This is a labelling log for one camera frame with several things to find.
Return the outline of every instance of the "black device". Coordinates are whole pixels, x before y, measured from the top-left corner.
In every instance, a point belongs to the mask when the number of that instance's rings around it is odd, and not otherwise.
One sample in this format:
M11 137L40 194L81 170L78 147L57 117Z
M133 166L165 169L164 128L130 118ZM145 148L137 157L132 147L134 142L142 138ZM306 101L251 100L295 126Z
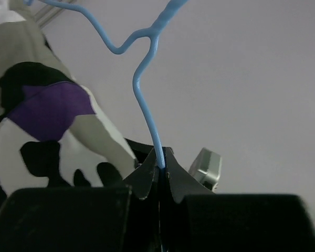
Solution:
M171 148L128 140L139 163L103 188L29 188L0 213L0 252L315 252L315 220L295 195L214 194Z

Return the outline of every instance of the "light blue wire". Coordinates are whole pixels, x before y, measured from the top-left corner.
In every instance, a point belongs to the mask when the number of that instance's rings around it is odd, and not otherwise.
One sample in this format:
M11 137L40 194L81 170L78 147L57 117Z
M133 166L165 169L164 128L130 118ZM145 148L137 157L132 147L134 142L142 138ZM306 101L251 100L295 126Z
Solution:
M156 162L159 168L165 168L165 159L164 154L161 146L160 137L158 134L158 130L156 129L154 119L152 114L147 106L147 103L142 95L140 90L140 78L146 67L154 58L156 51L158 49L159 43L159 36L162 30L166 27L172 17L177 13L177 11L188 1L188 0L170 0L167 4L164 11L158 16L157 20L152 24L151 27L140 29L133 32L128 39L120 46L116 47L109 37L107 36L106 32L104 31L103 27L99 24L97 19L84 7L75 4L67 4L61 3L54 0L39 0L45 4L49 4L55 7L73 10L75 12L82 13L94 26L98 34L100 35L101 39L104 41L107 48L114 54L123 54L138 38L148 37L150 38L151 44L148 53L144 57L144 59L139 64L138 68L136 69L134 76L133 76L133 92L136 97L136 100L139 103L139 106L142 110L143 116L145 117L146 123L148 125L150 134L152 136L153 145L155 148L156 153ZM24 0L25 4L30 6L33 3L33 0Z

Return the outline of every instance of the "purple patch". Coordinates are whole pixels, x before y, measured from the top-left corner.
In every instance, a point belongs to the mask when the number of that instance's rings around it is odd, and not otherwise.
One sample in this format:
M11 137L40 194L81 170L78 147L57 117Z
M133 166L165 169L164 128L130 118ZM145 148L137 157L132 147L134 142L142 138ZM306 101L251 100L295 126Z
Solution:
M38 141L59 141L76 116L96 114L89 95L71 82L47 87L24 86L23 90L26 101L8 118Z

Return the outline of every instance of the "gray wall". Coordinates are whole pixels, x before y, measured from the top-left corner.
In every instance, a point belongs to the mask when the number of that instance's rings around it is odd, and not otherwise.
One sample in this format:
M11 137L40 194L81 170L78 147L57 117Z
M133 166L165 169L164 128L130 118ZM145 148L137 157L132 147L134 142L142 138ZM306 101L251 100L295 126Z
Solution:
M166 4L83 6L121 45ZM131 86L149 40L115 56L70 11L44 32L123 135L151 143ZM315 0L190 0L163 32L142 90L181 165L204 146L223 156L219 192L295 193L315 210Z

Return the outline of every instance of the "cord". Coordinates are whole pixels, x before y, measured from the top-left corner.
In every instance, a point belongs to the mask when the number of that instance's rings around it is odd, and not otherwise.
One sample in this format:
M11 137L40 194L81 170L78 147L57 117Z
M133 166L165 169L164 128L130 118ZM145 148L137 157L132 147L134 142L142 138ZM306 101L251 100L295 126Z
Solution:
M30 6L34 0L24 0L24 2ZM172 17L177 13L177 11L187 2L187 0L170 0L167 4L164 11L158 16L157 20L152 24L151 27L140 29L133 32L126 41L120 46L116 47L109 37L107 36L106 32L104 31L103 27L99 24L97 19L84 7L76 4L67 4L62 2L57 2L54 0L39 0L45 4L52 5L58 8L69 9L75 12L82 13L94 26L98 34L100 35L101 39L104 41L107 48L114 54L120 55L126 52L126 50L136 41L138 38L148 37L151 41L150 48L146 56L143 58L139 66L134 72L132 85L133 85L133 92L135 95L136 100L139 103L139 106L142 110L143 116L146 120L147 126L149 128L153 145L156 154L156 162L160 169L165 168L165 159L162 150L162 145L159 137L158 130L155 126L155 122L153 116L150 112L150 109L143 97L143 94L140 90L140 78L145 71L146 67L154 58L156 51L158 49L159 43L159 36L162 30L166 27Z

